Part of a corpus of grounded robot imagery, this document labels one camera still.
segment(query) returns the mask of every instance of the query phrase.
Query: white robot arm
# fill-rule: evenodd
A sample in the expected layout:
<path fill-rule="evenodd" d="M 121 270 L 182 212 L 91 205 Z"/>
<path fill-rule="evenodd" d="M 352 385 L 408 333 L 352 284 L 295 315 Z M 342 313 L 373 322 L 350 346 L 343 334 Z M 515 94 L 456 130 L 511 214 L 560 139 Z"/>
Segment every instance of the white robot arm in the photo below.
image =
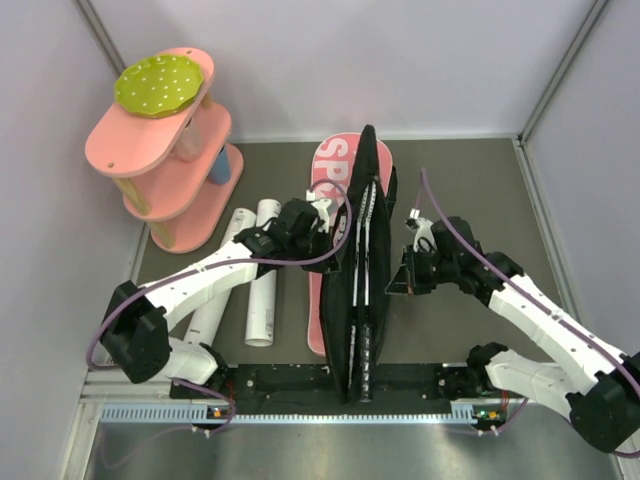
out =
<path fill-rule="evenodd" d="M 467 359 L 466 376 L 440 379 L 445 397 L 492 389 L 515 392 L 559 413 L 585 440 L 605 452 L 615 450 L 640 428 L 636 394 L 611 360 L 597 350 L 623 364 L 636 379 L 640 379 L 639 354 L 629 357 L 597 338 L 547 298 L 522 267 L 503 253 L 482 253 L 466 221 L 448 218 L 463 239 L 511 283 L 503 282 L 467 251 L 443 221 L 433 223 L 414 213 L 407 221 L 415 232 L 414 242 L 404 248 L 400 270 L 388 292 L 425 294 L 439 284 L 454 283 L 518 327 L 556 362 L 534 362 L 496 343 L 478 346 Z"/>
<path fill-rule="evenodd" d="M 100 342 L 133 383 L 162 376 L 205 384 L 224 361 L 210 345 L 184 342 L 169 337 L 169 332 L 216 295 L 277 268 L 259 265 L 256 260 L 305 260 L 329 251 L 330 217 L 335 207 L 332 200 L 316 200 L 310 193 L 307 201 L 286 203 L 268 225 L 242 230 L 219 250 L 169 279 L 141 287 L 123 283 L 115 289 L 105 318 L 141 289 L 156 288 L 127 307 Z M 309 270 L 324 272 L 334 266 L 335 258 Z M 193 270 L 200 273 L 189 275 Z"/>

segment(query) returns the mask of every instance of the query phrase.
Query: cardboard tube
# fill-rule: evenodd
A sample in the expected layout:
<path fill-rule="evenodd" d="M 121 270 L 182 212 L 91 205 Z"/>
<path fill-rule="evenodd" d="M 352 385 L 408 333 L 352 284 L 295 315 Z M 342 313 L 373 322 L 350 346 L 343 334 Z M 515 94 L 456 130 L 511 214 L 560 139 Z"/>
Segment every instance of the cardboard tube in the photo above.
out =
<path fill-rule="evenodd" d="M 278 201 L 260 200 L 256 225 L 264 225 L 270 218 L 278 215 L 280 215 Z M 268 347 L 273 344 L 275 306 L 276 272 L 272 271 L 251 282 L 244 343 L 251 347 Z"/>
<path fill-rule="evenodd" d="M 233 239 L 240 230 L 253 227 L 255 223 L 255 213 L 245 208 L 236 208 L 231 215 L 231 221 L 222 239 L 222 245 Z M 231 295 L 231 290 L 222 292 L 193 312 L 189 329 L 184 336 L 185 342 L 196 345 L 204 343 L 209 346 L 213 344 L 229 295 Z"/>

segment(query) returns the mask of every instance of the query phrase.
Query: pink snowboard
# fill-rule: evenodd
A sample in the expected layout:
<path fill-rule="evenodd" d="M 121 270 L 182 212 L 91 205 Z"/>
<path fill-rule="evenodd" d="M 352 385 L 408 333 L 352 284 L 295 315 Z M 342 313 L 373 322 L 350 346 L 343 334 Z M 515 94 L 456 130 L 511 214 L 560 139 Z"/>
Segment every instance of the pink snowboard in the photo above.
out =
<path fill-rule="evenodd" d="M 351 181 L 351 171 L 356 157 L 359 133 L 339 133 L 323 141 L 316 149 L 311 164 L 311 183 L 323 178 L 337 181 L 347 190 Z M 393 161 L 391 152 L 387 146 L 378 140 L 378 160 L 380 164 L 380 183 L 387 193 Z M 332 185 L 321 185 L 316 189 L 319 197 L 340 198 L 340 192 Z M 307 342 L 313 353 L 325 356 L 324 343 L 322 341 L 322 329 L 320 328 L 320 286 L 322 275 L 309 274 L 309 330 Z"/>

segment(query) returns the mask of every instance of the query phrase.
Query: green lid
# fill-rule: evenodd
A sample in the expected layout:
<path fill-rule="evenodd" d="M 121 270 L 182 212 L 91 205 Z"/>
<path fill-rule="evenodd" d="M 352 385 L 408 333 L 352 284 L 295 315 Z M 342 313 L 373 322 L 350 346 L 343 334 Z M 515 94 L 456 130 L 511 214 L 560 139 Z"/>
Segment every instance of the green lid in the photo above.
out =
<path fill-rule="evenodd" d="M 203 76 L 200 65 L 184 55 L 163 54 L 127 68 L 115 85 L 115 99 L 133 115 L 162 118 L 193 103 Z"/>

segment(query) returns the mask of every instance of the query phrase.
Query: black backpack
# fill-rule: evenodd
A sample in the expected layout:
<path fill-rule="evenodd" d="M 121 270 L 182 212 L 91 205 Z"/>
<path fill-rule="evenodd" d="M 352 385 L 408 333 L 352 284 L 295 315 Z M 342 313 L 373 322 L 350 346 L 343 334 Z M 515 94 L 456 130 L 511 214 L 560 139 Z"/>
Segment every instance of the black backpack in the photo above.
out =
<path fill-rule="evenodd" d="M 353 217 L 349 238 L 338 254 L 341 268 L 323 276 L 320 293 L 320 324 L 327 364 L 343 401 L 371 400 L 374 367 L 382 350 L 389 311 L 385 288 L 391 280 L 390 221 L 396 192 L 394 167 L 387 195 L 384 195 L 376 133 L 373 126 L 367 125 L 358 143 L 347 190 Z M 346 206 L 342 205 L 337 219 L 345 215 Z M 368 255 L 367 223 L 370 232 Z M 354 297 L 356 282 L 358 288 Z"/>

